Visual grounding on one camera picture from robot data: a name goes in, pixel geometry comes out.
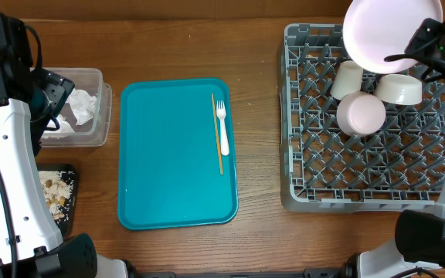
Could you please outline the white napkin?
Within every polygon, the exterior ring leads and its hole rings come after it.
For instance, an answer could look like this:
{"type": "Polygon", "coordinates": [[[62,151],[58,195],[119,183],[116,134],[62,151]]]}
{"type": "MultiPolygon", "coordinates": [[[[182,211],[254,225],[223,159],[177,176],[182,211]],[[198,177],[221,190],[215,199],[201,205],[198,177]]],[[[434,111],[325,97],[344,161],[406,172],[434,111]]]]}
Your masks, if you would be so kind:
{"type": "MultiPolygon", "coordinates": [[[[74,116],[76,123],[75,127],[83,126],[89,120],[92,120],[95,116],[97,97],[90,95],[85,90],[74,89],[68,99],[66,100],[66,106],[71,109],[71,114],[74,116]]],[[[74,134],[75,130],[70,124],[70,119],[63,113],[67,110],[63,110],[62,113],[56,118],[59,122],[60,129],[57,131],[46,131],[42,136],[43,139],[50,137],[61,138],[61,134],[74,134]]]]}

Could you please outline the pink plate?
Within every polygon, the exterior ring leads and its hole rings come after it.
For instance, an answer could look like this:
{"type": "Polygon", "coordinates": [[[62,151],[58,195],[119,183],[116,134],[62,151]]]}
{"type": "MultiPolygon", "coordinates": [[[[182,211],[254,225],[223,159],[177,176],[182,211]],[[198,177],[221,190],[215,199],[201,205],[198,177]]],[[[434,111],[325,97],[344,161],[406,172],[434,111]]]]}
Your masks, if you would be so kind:
{"type": "Polygon", "coordinates": [[[424,19],[443,20],[439,0],[353,0],[343,22],[342,38],[350,58],[372,73],[398,73],[414,59],[386,62],[403,54],[424,19]]]}

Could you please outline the white bowl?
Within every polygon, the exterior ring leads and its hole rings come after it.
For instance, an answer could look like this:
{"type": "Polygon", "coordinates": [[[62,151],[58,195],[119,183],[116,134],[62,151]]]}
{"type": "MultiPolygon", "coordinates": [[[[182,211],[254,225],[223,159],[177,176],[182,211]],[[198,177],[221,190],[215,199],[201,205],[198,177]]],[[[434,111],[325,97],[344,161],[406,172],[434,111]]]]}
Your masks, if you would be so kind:
{"type": "Polygon", "coordinates": [[[383,76],[374,90],[380,100],[397,105],[416,105],[423,99],[422,82],[402,74],[383,76]]]}

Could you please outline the white plastic cup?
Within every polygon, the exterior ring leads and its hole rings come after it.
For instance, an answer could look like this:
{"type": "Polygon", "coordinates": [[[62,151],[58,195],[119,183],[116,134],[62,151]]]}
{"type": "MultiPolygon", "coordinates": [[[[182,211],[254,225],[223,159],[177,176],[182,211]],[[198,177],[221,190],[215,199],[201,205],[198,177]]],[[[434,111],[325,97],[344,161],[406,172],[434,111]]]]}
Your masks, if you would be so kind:
{"type": "Polygon", "coordinates": [[[361,90],[363,68],[352,60],[344,61],[335,75],[330,93],[337,100],[342,100],[350,93],[361,90]]]}

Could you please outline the rice and peanut scraps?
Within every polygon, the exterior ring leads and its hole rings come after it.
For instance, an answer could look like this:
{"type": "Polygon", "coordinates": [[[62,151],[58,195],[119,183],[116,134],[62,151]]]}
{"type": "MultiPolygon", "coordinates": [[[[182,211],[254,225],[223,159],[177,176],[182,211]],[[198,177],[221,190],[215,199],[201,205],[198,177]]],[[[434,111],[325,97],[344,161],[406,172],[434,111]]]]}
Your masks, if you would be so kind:
{"type": "Polygon", "coordinates": [[[73,203],[74,173],[72,171],[39,171],[44,198],[53,219],[69,219],[73,203]]]}

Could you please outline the pink bowl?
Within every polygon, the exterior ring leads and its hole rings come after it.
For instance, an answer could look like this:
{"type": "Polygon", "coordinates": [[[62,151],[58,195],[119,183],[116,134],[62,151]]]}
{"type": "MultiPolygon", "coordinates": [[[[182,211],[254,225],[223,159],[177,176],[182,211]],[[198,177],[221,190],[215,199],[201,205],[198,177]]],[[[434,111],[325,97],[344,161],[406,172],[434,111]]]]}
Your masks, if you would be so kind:
{"type": "Polygon", "coordinates": [[[362,91],[344,97],[336,113],[339,128],[348,136],[364,137],[373,134],[382,127],[385,119],[383,102],[362,91]]]}

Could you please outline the wooden chopstick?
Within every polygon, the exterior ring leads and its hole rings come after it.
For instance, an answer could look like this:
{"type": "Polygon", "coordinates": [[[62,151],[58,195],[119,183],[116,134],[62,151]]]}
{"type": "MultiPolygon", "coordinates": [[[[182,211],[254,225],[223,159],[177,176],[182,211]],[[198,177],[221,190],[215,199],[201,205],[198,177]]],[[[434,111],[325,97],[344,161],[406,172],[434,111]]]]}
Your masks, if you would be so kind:
{"type": "Polygon", "coordinates": [[[214,95],[211,93],[211,101],[212,101],[212,114],[213,114],[213,120],[214,120],[214,127],[215,127],[215,135],[216,135],[216,146],[217,146],[217,153],[218,153],[218,161],[219,161],[219,173],[220,175],[223,175],[223,162],[222,162],[222,155],[221,155],[221,147],[219,142],[219,127],[217,123],[217,116],[216,116],[216,105],[214,100],[214,95]]]}

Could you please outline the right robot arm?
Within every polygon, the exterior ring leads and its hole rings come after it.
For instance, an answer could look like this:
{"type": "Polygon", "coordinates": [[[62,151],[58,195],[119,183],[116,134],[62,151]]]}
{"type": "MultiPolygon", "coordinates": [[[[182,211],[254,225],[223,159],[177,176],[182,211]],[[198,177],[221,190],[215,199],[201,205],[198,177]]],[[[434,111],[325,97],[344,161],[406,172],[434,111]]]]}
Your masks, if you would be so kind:
{"type": "MultiPolygon", "coordinates": [[[[365,70],[388,75],[425,65],[425,83],[445,81],[445,15],[438,1],[353,1],[342,38],[365,70]]],[[[400,213],[395,236],[356,256],[349,277],[432,275],[445,269],[445,175],[432,212],[400,213]]]]}

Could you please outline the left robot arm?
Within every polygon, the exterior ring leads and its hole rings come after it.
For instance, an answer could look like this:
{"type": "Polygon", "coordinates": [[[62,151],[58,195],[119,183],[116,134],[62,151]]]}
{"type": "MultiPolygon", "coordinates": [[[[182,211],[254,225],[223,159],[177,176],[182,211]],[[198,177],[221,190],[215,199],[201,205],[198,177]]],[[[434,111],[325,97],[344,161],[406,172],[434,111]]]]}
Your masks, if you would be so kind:
{"type": "Polygon", "coordinates": [[[134,277],[126,260],[99,255],[85,233],[64,239],[36,167],[40,139],[74,84],[32,54],[35,30],[0,14],[0,277],[134,277]]]}

